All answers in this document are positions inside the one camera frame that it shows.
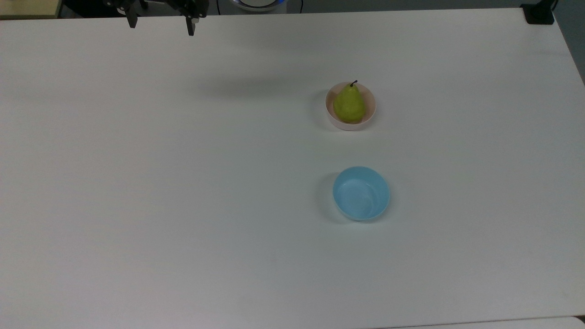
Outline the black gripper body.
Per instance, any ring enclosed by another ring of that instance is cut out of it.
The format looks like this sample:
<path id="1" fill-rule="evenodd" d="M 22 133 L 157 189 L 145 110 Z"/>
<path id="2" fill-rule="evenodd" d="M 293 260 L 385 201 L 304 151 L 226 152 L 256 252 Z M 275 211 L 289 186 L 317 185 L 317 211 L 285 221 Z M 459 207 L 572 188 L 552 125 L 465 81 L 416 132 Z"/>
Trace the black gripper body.
<path id="1" fill-rule="evenodd" d="M 137 16 L 185 16 L 206 17 L 210 8 L 208 0 L 105 0 L 104 5 L 115 8 L 125 15 Z"/>

